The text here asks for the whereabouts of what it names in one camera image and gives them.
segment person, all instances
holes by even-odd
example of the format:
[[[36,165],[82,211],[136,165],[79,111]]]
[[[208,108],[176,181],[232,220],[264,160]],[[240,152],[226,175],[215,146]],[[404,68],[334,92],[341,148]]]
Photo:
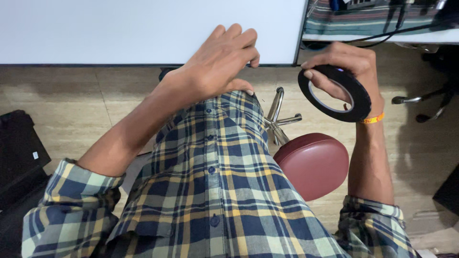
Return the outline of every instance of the person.
[[[356,123],[348,196],[327,232],[270,156],[253,86],[257,33],[219,25],[78,161],[64,159],[24,217],[24,257],[416,257],[394,206],[382,122]],[[351,71],[383,113],[375,53],[331,44],[302,68],[332,97],[348,96],[313,68]],[[156,136],[120,219],[124,172]]]

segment marble floor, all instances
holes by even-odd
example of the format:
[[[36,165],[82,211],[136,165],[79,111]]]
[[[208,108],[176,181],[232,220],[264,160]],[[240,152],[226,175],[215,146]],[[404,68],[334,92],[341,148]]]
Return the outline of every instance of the marble floor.
[[[432,201],[432,196],[458,164],[459,98],[453,99],[443,117],[420,124],[419,113],[433,114],[440,98],[411,105],[391,105],[394,96],[414,96],[438,89],[445,78],[422,62],[416,50],[394,44],[374,48],[378,78],[386,99],[384,119],[387,152],[392,169],[396,204],[402,207],[407,232],[415,248],[459,252],[458,218]],[[301,52],[300,61],[316,52]],[[355,129],[313,107],[297,85],[299,68],[245,68],[239,77],[255,87],[265,112],[277,87],[285,90],[280,118],[301,113],[303,120],[283,126],[291,138],[321,132],[341,141],[351,155]],[[0,67],[0,113],[25,110],[52,161],[52,173],[64,157],[78,159],[109,128],[138,105],[158,84],[158,68],[57,68]],[[330,106],[339,101],[318,97]],[[330,231],[336,230],[347,182],[308,202]]]

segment fingernail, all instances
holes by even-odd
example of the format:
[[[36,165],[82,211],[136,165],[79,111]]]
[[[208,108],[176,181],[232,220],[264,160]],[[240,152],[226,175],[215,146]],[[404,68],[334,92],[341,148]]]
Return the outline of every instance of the fingernail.
[[[307,71],[304,72],[304,76],[310,80],[310,79],[312,79],[312,77],[314,75],[313,75],[313,73],[311,71],[307,70]]]

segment stool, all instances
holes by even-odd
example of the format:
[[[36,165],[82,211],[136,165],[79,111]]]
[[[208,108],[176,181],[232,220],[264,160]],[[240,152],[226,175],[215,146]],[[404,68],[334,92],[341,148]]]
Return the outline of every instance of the stool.
[[[265,125],[274,134],[274,142],[282,147],[274,160],[296,191],[305,201],[318,199],[338,188],[349,170],[347,149],[335,138],[312,133],[289,140],[279,125],[298,122],[301,114],[277,120],[284,97],[284,89],[277,88]]]

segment checkered shirt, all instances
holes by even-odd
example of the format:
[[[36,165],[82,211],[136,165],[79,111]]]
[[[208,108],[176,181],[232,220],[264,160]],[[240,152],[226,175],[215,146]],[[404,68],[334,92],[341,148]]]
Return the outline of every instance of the checkered shirt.
[[[416,257],[396,206],[346,196],[327,232],[270,156],[263,111],[234,91],[180,111],[118,219],[123,177],[64,159],[24,217],[24,257]]]

